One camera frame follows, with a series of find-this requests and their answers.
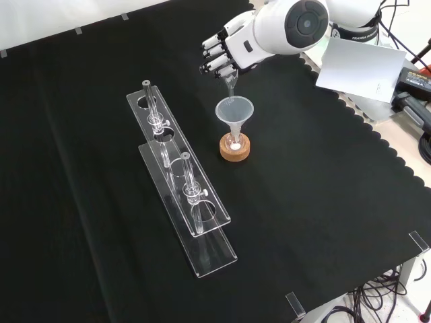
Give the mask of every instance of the funnel stem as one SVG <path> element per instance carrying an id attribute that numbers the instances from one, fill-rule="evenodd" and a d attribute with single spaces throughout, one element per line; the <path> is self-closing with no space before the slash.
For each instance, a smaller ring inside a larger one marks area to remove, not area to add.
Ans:
<path id="1" fill-rule="evenodd" d="M 236 143 L 240 141 L 240 131 L 241 127 L 230 127 L 230 134 L 235 138 Z"/>

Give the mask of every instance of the acrylic test tube rack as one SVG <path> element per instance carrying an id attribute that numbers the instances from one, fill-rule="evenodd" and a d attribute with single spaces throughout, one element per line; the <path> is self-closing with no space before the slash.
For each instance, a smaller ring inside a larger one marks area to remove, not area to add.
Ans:
<path id="1" fill-rule="evenodd" d="M 175 121 L 149 81 L 127 100 L 147 139 L 139 146 L 169 218 L 198 277 L 237 260 L 222 226 L 230 217 Z"/>

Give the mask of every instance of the white card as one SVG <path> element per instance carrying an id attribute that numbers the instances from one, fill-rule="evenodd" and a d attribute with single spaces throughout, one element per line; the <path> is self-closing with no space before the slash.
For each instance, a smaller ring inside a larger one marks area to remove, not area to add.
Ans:
<path id="1" fill-rule="evenodd" d="M 402 50 L 331 38 L 316 85 L 389 103 L 404 59 Z"/>

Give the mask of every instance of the cork base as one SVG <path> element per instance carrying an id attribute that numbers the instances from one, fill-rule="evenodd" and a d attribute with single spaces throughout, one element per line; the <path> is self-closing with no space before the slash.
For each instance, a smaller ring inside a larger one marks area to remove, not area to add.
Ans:
<path id="1" fill-rule="evenodd" d="M 228 149 L 225 144 L 228 135 L 229 133 L 226 133 L 220 139 L 220 154 L 222 157 L 229 162 L 241 162 L 242 160 L 246 159 L 250 154 L 250 139 L 241 133 L 241 135 L 244 137 L 244 147 L 239 150 L 231 150 Z"/>

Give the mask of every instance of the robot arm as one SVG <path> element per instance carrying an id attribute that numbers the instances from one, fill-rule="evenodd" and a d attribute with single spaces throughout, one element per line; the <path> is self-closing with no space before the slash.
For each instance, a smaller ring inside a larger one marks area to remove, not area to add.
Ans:
<path id="1" fill-rule="evenodd" d="M 267 0 L 244 12 L 203 42 L 207 61 L 201 73 L 227 76 L 244 73 L 276 54 L 293 55 L 312 48 L 331 21 L 358 28 L 377 13 L 380 0 Z"/>

